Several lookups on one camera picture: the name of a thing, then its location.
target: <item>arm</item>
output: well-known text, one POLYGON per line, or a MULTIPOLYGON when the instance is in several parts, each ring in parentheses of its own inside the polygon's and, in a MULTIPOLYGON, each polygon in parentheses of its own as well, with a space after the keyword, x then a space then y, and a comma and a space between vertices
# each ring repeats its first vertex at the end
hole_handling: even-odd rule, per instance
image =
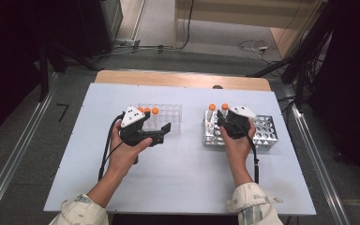
MULTIPOLYGON (((252 139, 256 128, 251 120, 249 124, 248 136, 252 139)), ((272 203, 280 203, 281 200, 254 183, 248 172, 247 158, 251 149, 248 139, 243 137, 234 140, 227 135, 224 127, 220 127, 220 132, 226 143, 227 161, 236 186, 232 199, 226 201, 227 209, 238 213, 240 225, 282 224, 272 205, 272 203)))
MULTIPOLYGON (((122 140, 119 137, 118 121, 112 129, 110 150, 113 150, 122 140)), ((128 174, 136 156, 147 148, 152 142, 151 138, 141 141, 138 145, 130 147, 122 143, 110 155, 109 166, 101 180, 87 193, 78 196, 75 200, 65 201, 61 206, 61 213, 50 225, 64 224, 93 224, 108 225, 105 207, 109 203, 122 179, 128 174)))
MULTIPOLYGON (((120 124, 120 121, 118 121, 112 129, 110 150, 114 149, 114 147, 122 141, 119 137, 120 124)), ((113 193, 121 184, 122 179, 128 174, 128 170, 130 170, 130 167, 133 165, 136 156, 147 148, 151 141, 151 138, 145 139, 134 147, 122 143, 111 154, 106 173, 87 193, 87 196, 89 196, 93 202, 105 208, 113 196, 113 193)))

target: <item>white sleeve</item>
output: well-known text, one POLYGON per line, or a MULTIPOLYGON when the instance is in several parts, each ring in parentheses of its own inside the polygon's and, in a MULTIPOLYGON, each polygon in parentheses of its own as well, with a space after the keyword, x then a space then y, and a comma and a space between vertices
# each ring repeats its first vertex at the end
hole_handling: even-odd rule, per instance
POLYGON ((109 225, 108 215, 104 208, 82 194, 74 200, 61 204, 61 213, 50 225, 109 225))
POLYGON ((230 212, 238 213, 239 225, 282 224, 272 203, 282 203, 282 200, 256 183, 246 183, 235 189, 226 206, 230 212))

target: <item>metal rail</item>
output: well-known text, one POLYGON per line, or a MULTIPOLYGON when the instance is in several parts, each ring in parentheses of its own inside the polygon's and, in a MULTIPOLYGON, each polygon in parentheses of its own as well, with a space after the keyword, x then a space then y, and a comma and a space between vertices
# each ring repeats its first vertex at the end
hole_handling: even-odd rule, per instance
MULTIPOLYGON (((287 97, 294 96, 294 91, 290 85, 284 86, 284 91, 287 97)), ((296 124, 299 127, 300 133, 303 137, 303 141, 306 145, 309 157, 311 159, 312 165, 314 166, 315 173, 318 176, 318 180, 321 183, 323 194, 328 202, 329 208, 332 211, 333 218, 337 225, 348 225, 351 224, 347 214, 344 210, 341 199, 338 196, 335 185, 330 178, 328 171, 321 159, 320 152, 315 145, 315 142, 311 136, 311 133, 308 129, 308 124, 305 119, 305 116, 297 110, 293 105, 292 112, 296 120, 296 124)))
POLYGON ((53 94, 56 90, 56 86, 59 80, 60 80, 59 75, 57 73, 54 73, 50 81, 51 91, 48 93, 45 99, 42 102, 39 102, 39 104, 37 105, 33 115, 31 116, 31 119, 28 121, 27 126, 22 132, 22 136, 17 141, 17 144, 14 147, 10 157, 8 158, 4 169, 0 173, 0 202, 8 188, 11 178, 13 177, 20 162, 22 161, 23 155, 27 150, 28 144, 31 142, 34 133, 37 130, 38 125, 44 113, 46 112, 49 103, 52 100, 53 94))

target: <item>white table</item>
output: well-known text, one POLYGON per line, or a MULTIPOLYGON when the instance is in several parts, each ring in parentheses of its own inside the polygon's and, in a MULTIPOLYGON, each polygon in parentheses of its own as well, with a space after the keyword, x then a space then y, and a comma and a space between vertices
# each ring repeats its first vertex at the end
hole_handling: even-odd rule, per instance
MULTIPOLYGON (((107 206, 145 214, 228 214, 224 202, 234 186, 224 148, 202 145, 203 111, 210 103, 247 105, 272 115, 278 142, 259 152, 260 184, 283 199, 281 215, 315 215, 276 97, 268 91, 92 83, 55 176, 45 211, 86 193, 98 180, 107 132, 114 117, 138 103, 182 104, 182 133, 146 149, 107 206)), ((252 157, 247 159, 253 174, 252 157)))

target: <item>cable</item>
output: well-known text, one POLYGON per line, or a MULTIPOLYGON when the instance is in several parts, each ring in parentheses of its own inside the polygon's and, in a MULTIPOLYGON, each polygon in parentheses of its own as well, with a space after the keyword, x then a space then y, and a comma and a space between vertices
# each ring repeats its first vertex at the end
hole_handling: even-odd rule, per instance
MULTIPOLYGON (((254 52, 259 58, 261 58, 263 61, 265 61, 268 65, 268 67, 272 64, 275 64, 276 62, 281 62, 281 61, 284 61, 284 60, 281 60, 281 61, 269 61, 267 59, 265 59, 263 57, 263 55, 268 51, 268 49, 271 47, 271 42, 268 41, 268 40, 244 40, 240 43, 238 43, 236 45, 238 47, 238 49, 242 50, 242 51, 245 51, 245 52, 254 52), (244 43, 248 43, 248 42, 252 42, 250 48, 251 50, 247 50, 245 48, 245 46, 243 45, 244 43), (265 47, 261 52, 262 53, 258 53, 258 50, 255 49, 255 44, 256 43, 260 43, 260 42, 263 42, 265 43, 265 45, 263 47, 265 47)), ((275 71, 277 72, 277 74, 280 76, 282 76, 282 74, 278 71, 278 69, 275 69, 275 71)))
POLYGON ((291 22, 289 22, 289 24, 286 26, 286 28, 282 31, 282 34, 281 34, 280 37, 279 37, 279 41, 278 41, 277 45, 279 45, 280 41, 282 40, 282 36, 283 36, 283 34, 285 33, 285 31, 292 25, 294 19, 296 18, 297 13, 299 12, 300 7, 302 6, 302 2, 303 2, 303 0, 300 0, 299 6, 297 7, 297 10, 296 10, 296 12, 294 13, 294 16, 293 16, 291 22))
MULTIPOLYGON (((120 53, 110 53, 110 54, 101 55, 100 57, 109 56, 109 55, 121 55, 121 54, 127 54, 127 53, 137 53, 137 52, 146 51, 146 50, 165 50, 165 51, 181 51, 181 50, 183 50, 188 45, 188 41, 189 41, 189 27, 190 27, 190 24, 191 24, 191 17, 192 17, 193 8, 194 8, 194 0, 192 0, 192 2, 191 2, 191 7, 189 9, 189 14, 188 14, 187 39, 186 39, 186 42, 183 44, 182 47, 174 48, 172 46, 167 46, 167 45, 158 45, 158 46, 142 45, 142 46, 137 46, 137 49, 133 50, 133 51, 120 52, 120 53)), ((119 47, 113 48, 112 50, 120 49, 120 48, 134 48, 134 46, 119 46, 119 47)))
POLYGON ((257 159, 257 152, 256 152, 256 146, 252 139, 249 137, 248 134, 242 129, 242 127, 236 123, 234 119, 231 118, 231 120, 236 124, 236 126, 244 133, 244 135, 247 137, 247 141, 249 142, 249 145, 253 152, 253 161, 254 161, 254 167, 255 167, 255 174, 254 174, 254 181, 256 184, 259 184, 259 160, 257 159))
POLYGON ((322 62, 322 60, 318 59, 318 57, 322 52, 323 46, 329 41, 331 37, 332 31, 327 32, 308 58, 306 74, 304 74, 305 76, 307 76, 307 78, 305 79, 304 85, 306 89, 310 92, 314 92, 315 90, 313 82, 315 80, 315 77, 317 76, 317 72, 321 68, 319 62, 322 62))
POLYGON ((105 148, 104 148, 103 159, 101 160, 101 167, 100 167, 100 170, 98 171, 98 180, 100 180, 100 179, 103 177, 104 166, 105 166, 108 158, 109 158, 110 155, 113 153, 113 151, 122 144, 122 142, 120 142, 118 145, 116 145, 116 146, 114 147, 114 149, 110 152, 110 154, 107 156, 107 152, 108 152, 108 149, 109 149, 109 147, 110 147, 111 136, 112 136, 112 134, 113 134, 113 126, 115 126, 116 122, 117 122, 119 119, 124 118, 124 115, 125 115, 125 112, 123 112, 122 114, 116 116, 116 118, 115 118, 115 119, 112 121, 112 123, 111 123, 110 130, 108 131, 108 135, 107 135, 106 145, 105 145, 105 148))

